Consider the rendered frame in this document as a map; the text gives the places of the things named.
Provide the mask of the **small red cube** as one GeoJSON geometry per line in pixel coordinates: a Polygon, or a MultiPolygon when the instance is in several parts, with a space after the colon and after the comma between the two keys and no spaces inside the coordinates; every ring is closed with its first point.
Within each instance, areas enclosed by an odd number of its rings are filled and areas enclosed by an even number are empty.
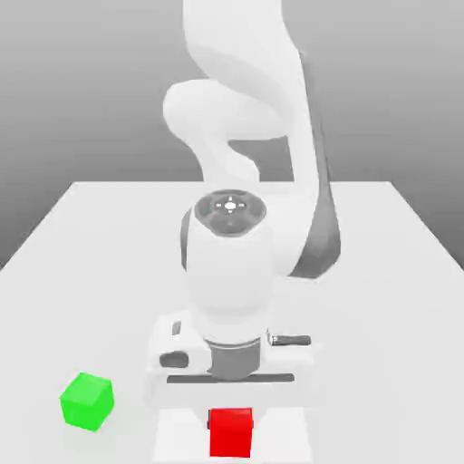
{"type": "Polygon", "coordinates": [[[251,408],[209,410],[209,456],[248,459],[251,455],[253,428],[251,408]]]}

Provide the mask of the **small green cube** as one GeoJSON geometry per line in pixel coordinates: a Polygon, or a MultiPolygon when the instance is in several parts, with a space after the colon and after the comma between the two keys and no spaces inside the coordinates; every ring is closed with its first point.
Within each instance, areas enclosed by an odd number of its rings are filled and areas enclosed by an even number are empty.
{"type": "Polygon", "coordinates": [[[80,372],[60,396],[64,421],[71,426],[96,432],[114,407],[112,382],[80,372]]]}

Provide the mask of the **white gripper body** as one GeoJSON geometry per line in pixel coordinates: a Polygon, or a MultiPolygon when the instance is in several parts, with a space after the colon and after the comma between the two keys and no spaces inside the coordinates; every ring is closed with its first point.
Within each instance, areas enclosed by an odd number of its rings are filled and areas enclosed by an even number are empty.
{"type": "Polygon", "coordinates": [[[299,363],[277,365],[256,372],[239,382],[222,382],[207,374],[183,370],[147,368],[144,393],[157,408],[254,408],[305,406],[311,402],[314,366],[299,363]]]}

